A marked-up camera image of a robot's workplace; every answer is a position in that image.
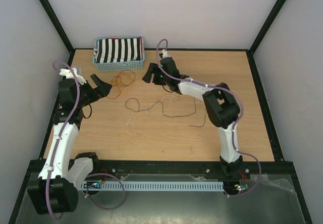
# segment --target white cable holder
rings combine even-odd
[[[81,76],[77,74],[77,69],[76,68],[72,68],[73,72],[75,73],[75,76],[77,78],[77,81],[79,81],[79,83],[81,85],[86,84],[86,80]],[[71,73],[71,71],[69,69],[61,69],[60,70],[60,75],[61,76],[65,76],[67,79],[73,79],[73,74]]]
[[[125,191],[166,191],[166,192],[223,192],[223,182],[218,181],[122,181]],[[105,181],[84,181],[81,190],[86,191],[122,191],[120,183]]]
[[[168,54],[167,50],[163,49],[161,51],[162,55],[161,57],[164,59],[164,58],[170,58],[171,56]]]
[[[54,136],[53,136],[53,138],[55,138],[56,140],[57,140],[57,139],[62,140],[62,137],[60,137],[60,136],[59,136],[59,134],[54,135]]]

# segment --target purple tubing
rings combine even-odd
[[[87,178],[89,178],[89,177],[94,177],[94,176],[108,176],[108,177],[111,177],[111,178],[113,178],[115,181],[117,181],[119,184],[120,184],[120,186],[121,186],[121,188],[122,188],[122,200],[121,200],[121,202],[118,204],[118,205],[116,205],[116,206],[114,206],[114,207],[102,207],[102,206],[100,206],[100,205],[98,205],[98,204],[96,204],[92,199],[91,199],[91,197],[88,195],[88,190],[89,190],[89,188],[91,187],[91,186],[88,186],[87,188],[86,188],[86,192],[85,192],[85,194],[86,194],[86,197],[87,198],[89,198],[89,200],[97,207],[97,208],[99,208],[99,209],[101,209],[101,210],[115,210],[115,209],[117,209],[118,207],[120,207],[124,202],[125,202],[125,200],[126,200],[126,191],[125,191],[125,187],[123,186],[123,184],[122,184],[122,182],[120,181],[120,180],[118,180],[115,176],[113,176],[113,175],[109,175],[109,174],[105,174],[105,173],[99,173],[99,174],[91,174],[91,175],[88,175],[87,176]]]
[[[166,48],[165,50],[167,50],[167,47],[168,47],[168,41],[167,39],[162,39],[158,45],[157,45],[157,48],[156,48],[156,61],[158,63],[158,67],[160,68],[160,70],[165,74],[167,75],[168,77],[170,77],[171,79],[174,79],[174,80],[178,80],[178,81],[183,81],[183,82],[191,82],[193,84],[196,84],[198,86],[204,86],[204,87],[207,87],[207,88],[213,88],[213,89],[219,89],[219,90],[223,90],[225,92],[228,92],[229,94],[233,95],[233,97],[235,97],[235,99],[238,101],[239,105],[240,105],[240,108],[241,108],[241,111],[240,111],[240,115],[238,116],[237,120],[234,122],[234,124],[232,125],[232,129],[235,129],[236,125],[238,124],[238,122],[240,121],[240,119],[243,117],[243,114],[244,114],[244,107],[243,107],[243,103],[241,101],[241,99],[234,93],[232,92],[231,90],[229,89],[226,89],[226,88],[222,88],[222,87],[218,87],[216,85],[207,85],[207,84],[204,84],[202,82],[199,82],[199,81],[196,81],[194,79],[179,79],[179,78],[176,78],[176,77],[173,77],[172,75],[168,74],[161,66],[160,64],[160,60],[159,60],[159,55],[158,55],[158,51],[159,51],[159,46],[160,44],[165,41],[166,42]],[[232,146],[233,146],[233,149],[239,153],[239,154],[242,154],[242,155],[247,155],[247,156],[250,156],[252,158],[254,158],[258,164],[258,168],[259,168],[259,177],[256,181],[256,183],[250,188],[248,189],[247,191],[239,194],[239,195],[234,195],[234,197],[240,197],[240,196],[243,196],[247,193],[249,193],[250,191],[252,191],[254,188],[256,188],[256,186],[259,184],[260,182],[260,179],[261,179],[261,165],[260,165],[260,162],[258,160],[258,158],[256,158],[254,155],[250,154],[250,153],[247,153],[247,152],[241,152],[239,150],[237,150],[236,146],[235,146],[235,143],[234,143],[234,131],[232,131]]]
[[[57,63],[60,63],[60,64],[63,64],[66,68],[68,68],[72,75],[73,75],[73,78],[75,80],[75,83],[76,83],[76,100],[75,100],[75,104],[70,112],[70,114],[67,116],[60,132],[59,132],[59,137],[61,137],[63,131],[64,131],[64,128],[65,126],[68,124],[70,118],[72,117],[74,111],[76,110],[76,107],[79,103],[79,99],[80,99],[80,86],[79,86],[79,82],[76,78],[76,75],[74,73],[74,71],[72,70],[72,68],[65,62],[63,61],[60,61],[60,60],[56,60],[52,63],[52,67],[55,69],[55,70],[58,70],[56,67],[55,67],[55,64]],[[51,155],[51,158],[50,158],[50,162],[49,162],[49,166],[52,167],[53,163],[54,163],[54,160],[55,160],[55,155],[56,155],[56,151],[57,151],[57,147],[59,145],[59,142],[60,142],[60,139],[58,138],[56,140],[56,143],[55,143],[55,147],[52,151],[52,155]],[[49,170],[48,171],[48,174],[47,174],[47,179],[46,179],[46,187],[45,187],[45,197],[46,197],[46,205],[47,205],[47,208],[48,208],[48,212],[50,214],[50,216],[54,219],[54,220],[60,220],[63,216],[63,213],[61,213],[61,215],[59,217],[56,217],[51,209],[51,206],[50,206],[50,199],[49,199],[49,182],[50,182],[50,177],[51,177],[51,171]]]

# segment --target black metal frame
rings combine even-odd
[[[55,12],[53,11],[50,3],[48,0],[39,0],[43,5],[46,13],[48,14],[50,20],[52,21],[54,27],[56,28],[58,34],[60,35],[64,45],[66,46],[67,50],[70,52],[70,57],[68,60],[68,64],[71,65],[74,54],[76,49],[73,48],[71,45],[66,33],[64,32]],[[254,80],[254,85],[256,88],[256,92],[258,95],[258,100],[260,103],[262,115],[264,118],[264,122],[266,125],[268,137],[270,140],[271,148],[273,151],[273,155],[275,158],[274,162],[261,162],[261,167],[263,173],[267,174],[275,174],[275,175],[290,175],[293,181],[293,185],[295,188],[296,193],[298,194],[298,200],[302,209],[302,213],[306,223],[312,223],[311,217],[309,215],[305,199],[302,193],[302,190],[299,185],[299,181],[297,178],[296,171],[294,169],[293,163],[284,160],[284,156],[280,147],[279,140],[277,138],[275,126],[272,120],[272,116],[270,113],[270,109],[268,106],[268,102],[262,87],[262,83],[260,80],[260,76],[257,70],[257,66],[253,55],[260,45],[261,41],[263,40],[265,34],[269,30],[269,27],[273,23],[274,19],[276,18],[277,14],[279,13],[280,9],[284,5],[286,0],[277,0],[273,9],[271,10],[268,18],[266,19],[264,25],[262,26],[259,34],[257,35],[253,45],[250,49],[186,49],[186,48],[173,48],[170,50],[199,50],[199,51],[245,51],[248,57],[250,70],[252,73],[252,77]],[[145,50],[155,50],[155,48],[146,48]],[[11,218],[9,223],[15,223],[19,209],[26,192],[26,187],[30,175],[32,173],[39,173],[43,168],[45,160],[43,159],[45,149],[47,146],[47,142],[49,140],[50,132],[52,129],[52,118],[54,115],[55,110],[58,107],[59,97],[57,96],[56,102],[52,111],[51,118],[49,120],[47,132],[44,138],[44,142],[39,154],[39,159],[32,160],[29,164],[26,176],[23,180],[21,189],[19,191],[19,195],[14,206]],[[255,162],[245,162],[248,165],[248,169],[250,170],[250,174],[257,174],[258,173],[258,166]],[[235,178],[228,178],[223,175],[220,162],[219,161],[122,161],[122,160],[101,160],[100,161],[100,168],[107,169],[109,173],[114,174],[116,177],[125,176],[127,174],[183,174],[183,175],[196,175],[196,176],[204,176],[207,179],[218,179],[219,181],[223,182],[236,182],[238,179]]]

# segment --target white cable tray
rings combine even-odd
[[[97,181],[84,181],[82,190]],[[126,191],[223,191],[223,182],[160,182],[160,181],[122,181]],[[89,191],[121,191],[118,182],[106,181],[104,184],[96,184]]]

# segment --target metal floor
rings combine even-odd
[[[128,192],[125,203],[114,211],[100,210],[84,196],[79,192],[76,211],[65,213],[57,222],[49,215],[38,215],[26,193],[16,223],[304,223],[296,194],[266,184],[247,196],[229,199],[222,192]],[[106,207],[120,199],[118,191],[101,191],[94,196]]]

